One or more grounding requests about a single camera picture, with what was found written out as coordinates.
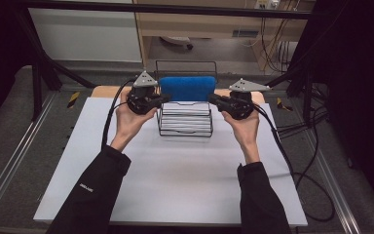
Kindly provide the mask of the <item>chair base with caster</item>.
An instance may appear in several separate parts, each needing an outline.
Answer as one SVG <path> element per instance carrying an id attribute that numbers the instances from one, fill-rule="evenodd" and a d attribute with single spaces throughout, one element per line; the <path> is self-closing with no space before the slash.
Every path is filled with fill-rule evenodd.
<path id="1" fill-rule="evenodd" d="M 185 46 L 188 50 L 192 50 L 194 48 L 189 37 L 162 36 L 161 39 L 173 45 Z"/>

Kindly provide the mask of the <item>aluminium floor rail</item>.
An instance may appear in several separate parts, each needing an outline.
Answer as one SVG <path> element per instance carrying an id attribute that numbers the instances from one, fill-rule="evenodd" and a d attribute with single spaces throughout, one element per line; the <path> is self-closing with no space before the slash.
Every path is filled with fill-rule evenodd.
<path id="1" fill-rule="evenodd" d="M 42 112 L 38 117 L 31 122 L 26 130 L 25 134 L 22 136 L 17 148 L 11 155 L 9 162 L 6 164 L 4 170 L 0 174 L 0 200 L 5 194 L 11 180 L 13 179 L 15 173 L 17 172 L 19 165 L 21 164 L 25 154 L 27 153 L 31 143 L 39 132 L 43 122 L 46 120 L 48 113 L 50 112 L 58 92 L 49 92 L 42 104 Z"/>
<path id="2" fill-rule="evenodd" d="M 318 139 L 314 135 L 313 130 L 306 132 L 306 137 L 309 140 L 311 147 L 316 155 L 316 165 L 320 176 L 322 177 L 324 186 L 334 203 L 336 214 L 345 230 L 346 234 L 360 234 L 360 228 L 356 222 L 355 216 L 352 213 L 350 206 L 345 198 L 335 175 L 332 173 L 328 163 L 326 162 L 322 151 L 318 147 Z"/>

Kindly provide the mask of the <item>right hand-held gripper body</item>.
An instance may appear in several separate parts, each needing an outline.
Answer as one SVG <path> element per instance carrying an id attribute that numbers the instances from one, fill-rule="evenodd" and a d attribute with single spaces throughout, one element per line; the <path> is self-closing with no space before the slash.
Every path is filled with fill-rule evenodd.
<path id="1" fill-rule="evenodd" d="M 232 84 L 229 90 L 229 95 L 222 98 L 224 101 L 223 109 L 229 113 L 233 119 L 243 120 L 254 110 L 252 93 L 269 91 L 270 87 L 241 78 L 239 81 Z"/>

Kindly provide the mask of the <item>black metal frame bar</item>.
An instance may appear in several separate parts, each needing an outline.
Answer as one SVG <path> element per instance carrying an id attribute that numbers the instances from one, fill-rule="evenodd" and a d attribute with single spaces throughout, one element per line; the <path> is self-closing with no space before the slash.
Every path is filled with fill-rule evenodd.
<path id="1" fill-rule="evenodd" d="M 278 10 L 248 10 L 237 8 L 179 6 L 179 5 L 155 5 L 155 4 L 128 4 L 128 3 L 104 3 L 81 2 L 61 0 L 17 0 L 17 3 L 26 8 L 100 11 L 100 12 L 125 12 L 148 14 L 179 14 L 201 16 L 224 16 L 268 19 L 309 20 L 318 17 L 311 12 L 294 12 Z"/>

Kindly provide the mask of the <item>person's right hand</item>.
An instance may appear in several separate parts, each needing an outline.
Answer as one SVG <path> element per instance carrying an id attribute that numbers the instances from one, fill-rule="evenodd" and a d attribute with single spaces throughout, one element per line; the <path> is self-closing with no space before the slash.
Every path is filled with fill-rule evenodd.
<path id="1" fill-rule="evenodd" d="M 236 140 L 240 146 L 256 144 L 259 126 L 259 115 L 253 110 L 250 115 L 242 120 L 234 119 L 228 112 L 221 112 L 224 120 L 232 127 Z"/>

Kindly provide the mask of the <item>wooden board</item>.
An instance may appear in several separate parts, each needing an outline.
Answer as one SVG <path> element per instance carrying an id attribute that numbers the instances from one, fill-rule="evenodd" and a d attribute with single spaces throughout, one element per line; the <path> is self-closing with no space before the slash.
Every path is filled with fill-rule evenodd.
<path id="1" fill-rule="evenodd" d="M 92 98 L 113 98 L 119 90 L 119 86 L 98 86 L 93 89 L 91 94 Z M 227 96 L 230 94 L 228 89 L 216 89 L 215 92 L 221 96 Z M 260 104 L 264 103 L 265 99 L 260 92 L 251 93 L 252 101 Z"/>

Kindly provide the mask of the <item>black metal stand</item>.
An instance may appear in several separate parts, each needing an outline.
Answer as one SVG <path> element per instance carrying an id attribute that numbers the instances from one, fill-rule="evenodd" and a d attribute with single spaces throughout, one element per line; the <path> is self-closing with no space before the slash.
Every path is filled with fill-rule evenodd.
<path id="1" fill-rule="evenodd" d="M 50 91 L 59 91 L 62 83 L 58 77 L 61 73 L 73 81 L 78 82 L 86 88 L 95 88 L 96 84 L 73 73 L 57 61 L 50 58 L 40 42 L 38 33 L 33 25 L 29 11 L 25 7 L 14 7 L 12 9 L 18 26 L 26 37 L 27 45 L 30 47 L 32 58 L 32 84 L 33 84 L 33 115 L 32 120 L 38 119 L 43 112 L 42 82 L 45 82 Z"/>
<path id="2" fill-rule="evenodd" d="M 267 83 L 267 86 L 274 88 L 276 85 L 289 80 L 290 84 L 286 89 L 287 96 L 295 98 L 303 94 L 302 120 L 308 127 L 313 125 L 311 121 L 312 90 L 314 73 L 319 60 L 320 52 L 318 50 L 310 50 L 297 60 L 283 75 Z"/>

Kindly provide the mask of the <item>black wire rack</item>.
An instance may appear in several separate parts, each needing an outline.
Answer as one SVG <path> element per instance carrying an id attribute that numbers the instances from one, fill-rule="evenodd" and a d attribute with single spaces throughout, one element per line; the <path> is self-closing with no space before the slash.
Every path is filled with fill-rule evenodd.
<path id="1" fill-rule="evenodd" d="M 169 60 L 155 61 L 155 76 L 164 77 L 213 76 L 217 83 L 215 61 Z M 171 101 L 164 103 L 158 114 L 162 137 L 211 137 L 212 111 L 208 101 Z"/>

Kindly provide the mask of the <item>person's left hand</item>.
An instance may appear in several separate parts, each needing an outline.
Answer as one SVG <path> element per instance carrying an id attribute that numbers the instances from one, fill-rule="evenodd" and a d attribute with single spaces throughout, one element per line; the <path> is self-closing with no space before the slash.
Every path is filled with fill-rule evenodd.
<path id="1" fill-rule="evenodd" d="M 151 109 L 145 115 L 133 113 L 125 103 L 126 98 L 121 98 L 121 104 L 116 110 L 116 134 L 110 146 L 122 151 L 138 134 L 144 123 L 154 117 L 156 108 Z"/>

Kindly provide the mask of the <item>light wooden desk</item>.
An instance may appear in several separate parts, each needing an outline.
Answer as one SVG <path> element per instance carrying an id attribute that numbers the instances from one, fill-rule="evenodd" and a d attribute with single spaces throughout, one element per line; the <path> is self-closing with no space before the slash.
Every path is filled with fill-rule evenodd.
<path id="1" fill-rule="evenodd" d="M 255 9 L 255 0 L 132 0 L 134 4 L 179 5 Z M 310 12 L 316 0 L 280 0 L 278 11 Z M 305 28 L 304 19 L 267 19 L 179 14 L 135 15 L 141 54 L 148 58 L 148 41 L 153 37 L 238 38 L 255 54 L 259 69 L 273 66 L 282 42 L 297 42 Z"/>

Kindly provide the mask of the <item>white power strip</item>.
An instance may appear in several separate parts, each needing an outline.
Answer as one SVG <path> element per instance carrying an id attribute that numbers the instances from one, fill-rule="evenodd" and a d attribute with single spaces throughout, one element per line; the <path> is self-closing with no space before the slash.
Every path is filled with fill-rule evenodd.
<path id="1" fill-rule="evenodd" d="M 255 9 L 274 10 L 279 6 L 281 0 L 255 0 Z"/>

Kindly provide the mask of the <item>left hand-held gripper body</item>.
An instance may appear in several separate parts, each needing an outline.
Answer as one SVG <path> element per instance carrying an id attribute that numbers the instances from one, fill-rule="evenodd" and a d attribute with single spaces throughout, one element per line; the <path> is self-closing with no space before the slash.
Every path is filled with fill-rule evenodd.
<path id="1" fill-rule="evenodd" d="M 141 72 L 134 80 L 127 97 L 129 109 L 137 115 L 145 115 L 153 108 L 153 100 L 160 98 L 156 93 L 158 82 L 146 71 Z"/>

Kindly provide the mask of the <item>white cabinet panel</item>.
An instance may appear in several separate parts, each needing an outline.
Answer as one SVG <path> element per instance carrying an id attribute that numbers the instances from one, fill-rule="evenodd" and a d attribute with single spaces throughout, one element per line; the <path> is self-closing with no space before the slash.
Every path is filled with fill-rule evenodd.
<path id="1" fill-rule="evenodd" d="M 29 13 L 52 59 L 141 62 L 131 13 L 46 9 Z"/>

